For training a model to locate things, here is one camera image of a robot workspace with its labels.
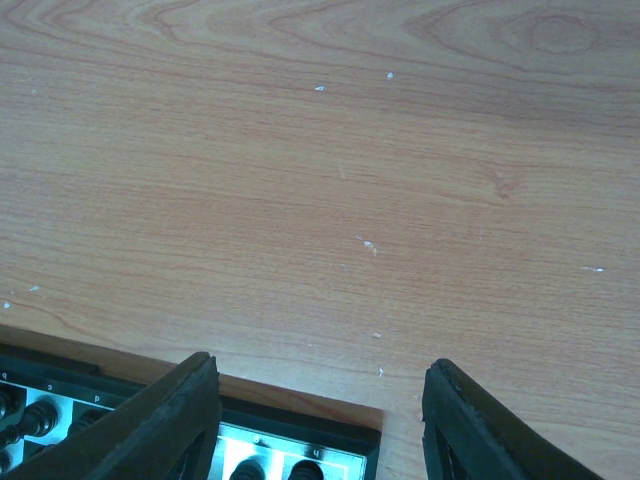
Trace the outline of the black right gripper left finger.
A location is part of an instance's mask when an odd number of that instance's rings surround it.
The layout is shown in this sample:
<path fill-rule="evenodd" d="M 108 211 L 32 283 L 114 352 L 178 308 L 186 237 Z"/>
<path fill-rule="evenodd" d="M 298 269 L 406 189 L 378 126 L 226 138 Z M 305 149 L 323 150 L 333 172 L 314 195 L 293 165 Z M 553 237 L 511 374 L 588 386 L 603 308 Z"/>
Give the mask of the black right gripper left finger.
<path fill-rule="evenodd" d="M 216 359 L 197 352 L 6 479 L 206 479 L 221 420 Z"/>

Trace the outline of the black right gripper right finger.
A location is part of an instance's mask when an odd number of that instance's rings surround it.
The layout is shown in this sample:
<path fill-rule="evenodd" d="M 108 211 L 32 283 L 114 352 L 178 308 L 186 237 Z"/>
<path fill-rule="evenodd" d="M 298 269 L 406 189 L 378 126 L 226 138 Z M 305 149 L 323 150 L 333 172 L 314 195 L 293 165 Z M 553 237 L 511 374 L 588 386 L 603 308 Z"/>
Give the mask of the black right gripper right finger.
<path fill-rule="evenodd" d="M 426 371 L 423 451 L 430 479 L 598 479 L 449 359 Z"/>

